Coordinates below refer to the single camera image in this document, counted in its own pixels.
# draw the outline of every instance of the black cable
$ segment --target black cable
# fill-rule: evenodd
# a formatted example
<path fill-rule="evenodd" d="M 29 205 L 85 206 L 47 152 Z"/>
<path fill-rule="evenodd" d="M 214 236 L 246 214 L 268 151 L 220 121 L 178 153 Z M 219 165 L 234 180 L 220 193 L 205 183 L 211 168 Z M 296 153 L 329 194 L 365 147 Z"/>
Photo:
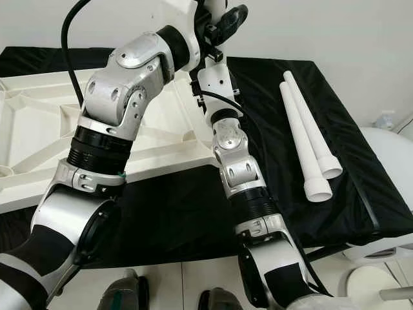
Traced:
<path fill-rule="evenodd" d="M 201 94 L 201 95 L 204 95 L 204 96 L 214 97 L 214 98 L 216 98 L 216 99 L 219 99 L 219 100 L 224 101 L 225 103 L 228 103 L 230 106 L 234 107 L 235 109 L 238 109 L 238 110 L 241 111 L 243 114 L 245 114 L 245 115 L 248 117 L 248 119 L 254 124 L 254 126 L 255 126 L 256 129 L 258 130 L 258 133 L 259 133 L 260 138 L 261 138 L 261 147 L 263 148 L 263 157 L 264 157 L 264 166 L 265 166 L 265 167 L 264 167 L 265 179 L 267 179 L 267 182 L 268 182 L 269 172 L 268 172 L 267 145 L 266 145 L 266 143 L 265 143 L 264 135 L 263 135 L 263 133 L 262 133 L 262 131 L 261 131 L 261 128 L 259 127 L 259 125 L 258 125 L 257 122 L 255 121 L 255 119 L 251 116 L 251 114 L 249 113 L 249 111 L 248 111 L 246 108 L 243 108 L 243 107 L 241 107 L 240 105 L 238 105 L 236 102 L 234 102 L 234 101 L 232 101 L 232 100 L 230 100 L 230 99 L 228 99 L 228 98 L 226 98 L 226 97 L 223 97 L 223 96 L 221 96 L 221 95 L 219 95 L 219 94 L 215 94 L 215 93 L 213 93 L 213 92 L 207 92 L 207 91 L 204 91 L 204 90 L 201 90 L 200 94 Z M 286 225 L 287 225 L 288 219 L 287 219 L 286 216 L 284 216 L 284 221 L 286 222 Z M 307 267 L 308 272 L 310 273 L 311 277 L 314 279 L 314 281 L 315 281 L 316 284 L 317 284 L 317 289 L 316 289 L 316 290 L 319 291 L 320 293 L 324 294 L 324 295 L 332 296 L 332 295 L 327 291 L 327 289 L 325 288 L 323 282 L 321 282 L 321 280 L 319 279 L 319 277 L 318 277 L 318 275 L 316 274 L 314 268 L 311 266 L 311 263 L 310 263 L 310 261 L 308 260 L 307 255 L 306 255 L 305 252 L 304 252 L 304 249 L 303 249 L 303 246 L 302 246 L 301 242 L 299 241 L 299 239 L 298 239 L 298 237 L 296 236 L 295 232 L 294 232 L 294 231 L 292 230 L 292 228 L 291 228 L 292 226 L 289 225 L 289 224 L 288 224 L 288 226 L 289 226 L 290 235 L 291 235 L 292 239 L 294 240 L 294 242 L 296 243 L 296 246 L 297 246 L 297 249 L 298 249 L 300 255 L 303 257 L 304 264 L 305 264 L 305 266 Z"/>
<path fill-rule="evenodd" d="M 67 46 L 67 35 L 68 35 L 70 23 L 72 22 L 73 18 L 89 2 L 90 2 L 90 0 L 80 0 L 69 11 L 69 13 L 67 14 L 67 16 L 65 18 L 65 21 L 63 21 L 61 37 L 60 37 L 61 45 L 62 45 L 63 58 L 66 61 L 67 71 L 69 73 L 70 80 L 72 81 L 73 88 L 75 89 L 77 100 L 79 100 L 80 107 L 82 107 L 82 104 L 83 104 L 83 95 L 82 95 L 82 90 L 80 89 L 80 86 L 79 86 L 79 82 L 77 81 L 77 78 L 76 78 L 76 75 L 75 75 L 75 72 L 74 72 L 72 60 L 70 59 L 70 56 L 69 56 L 69 49 L 68 49 L 68 46 Z"/>
<path fill-rule="evenodd" d="M 398 131 L 398 134 L 399 134 L 400 132 L 402 132 L 402 130 L 403 130 L 404 128 L 406 128 L 407 126 L 409 126 L 409 125 L 412 123 L 412 121 L 413 121 L 413 118 Z"/>

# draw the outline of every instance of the white plastic pipe end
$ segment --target white plastic pipe end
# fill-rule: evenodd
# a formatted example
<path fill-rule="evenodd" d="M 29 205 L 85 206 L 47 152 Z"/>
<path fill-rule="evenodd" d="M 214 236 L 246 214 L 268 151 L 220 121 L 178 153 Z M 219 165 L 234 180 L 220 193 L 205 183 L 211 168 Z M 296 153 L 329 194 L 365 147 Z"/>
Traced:
<path fill-rule="evenodd" d="M 323 177 L 326 179 L 334 179 L 343 172 L 340 162 L 333 155 L 318 158 L 317 162 Z"/>
<path fill-rule="evenodd" d="M 330 184 L 324 178 L 306 180 L 304 182 L 304 192 L 310 202 L 325 202 L 333 196 Z"/>

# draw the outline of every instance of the white plastic tray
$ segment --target white plastic tray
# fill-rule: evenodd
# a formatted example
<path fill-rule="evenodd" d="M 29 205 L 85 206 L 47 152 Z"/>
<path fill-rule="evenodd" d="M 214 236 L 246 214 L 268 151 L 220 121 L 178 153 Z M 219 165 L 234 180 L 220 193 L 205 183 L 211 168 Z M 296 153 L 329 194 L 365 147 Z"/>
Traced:
<path fill-rule="evenodd" d="M 95 70 L 76 72 L 84 88 Z M 0 213 L 38 204 L 65 158 L 79 106 L 66 72 L 7 77 L 0 88 Z M 126 165 L 127 182 L 216 165 L 212 130 L 186 73 L 149 104 Z"/>

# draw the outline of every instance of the white wall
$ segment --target white wall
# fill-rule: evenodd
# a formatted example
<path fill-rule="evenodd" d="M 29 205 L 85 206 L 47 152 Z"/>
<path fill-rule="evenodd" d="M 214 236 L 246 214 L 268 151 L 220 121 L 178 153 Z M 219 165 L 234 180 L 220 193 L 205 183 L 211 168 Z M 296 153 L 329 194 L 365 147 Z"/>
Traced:
<path fill-rule="evenodd" d="M 382 110 L 398 123 L 413 112 L 412 0 L 232 0 L 249 17 L 228 55 L 311 59 L 360 125 Z M 0 10 L 4 45 L 59 46 L 74 0 L 7 1 Z M 154 0 L 93 0 L 76 17 L 71 47 L 116 47 L 161 19 Z"/>

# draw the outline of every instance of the black tablecloth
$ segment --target black tablecloth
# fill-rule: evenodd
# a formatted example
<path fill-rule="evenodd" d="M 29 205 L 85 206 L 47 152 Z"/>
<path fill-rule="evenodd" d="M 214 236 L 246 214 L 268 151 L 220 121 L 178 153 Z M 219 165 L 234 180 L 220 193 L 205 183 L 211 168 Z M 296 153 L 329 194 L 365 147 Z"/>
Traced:
<path fill-rule="evenodd" d="M 77 69 L 104 67 L 109 48 L 74 49 Z M 268 186 L 278 207 L 306 247 L 365 244 L 382 237 L 413 233 L 413 217 L 344 106 L 311 61 L 228 58 L 244 106 L 265 135 Z M 61 51 L 10 47 L 0 55 L 0 77 L 65 69 Z M 330 180 L 334 196 L 310 203 L 288 126 L 279 83 L 291 70 L 317 124 L 344 172 Z M 254 127 L 243 122 L 259 141 Z M 260 150 L 252 149 L 259 160 Z M 123 216 L 108 250 L 89 267 L 158 264 L 215 258 L 236 253 L 232 220 L 216 168 L 198 167 L 130 183 L 120 197 Z M 33 208 L 0 216 L 5 251 L 28 232 Z"/>

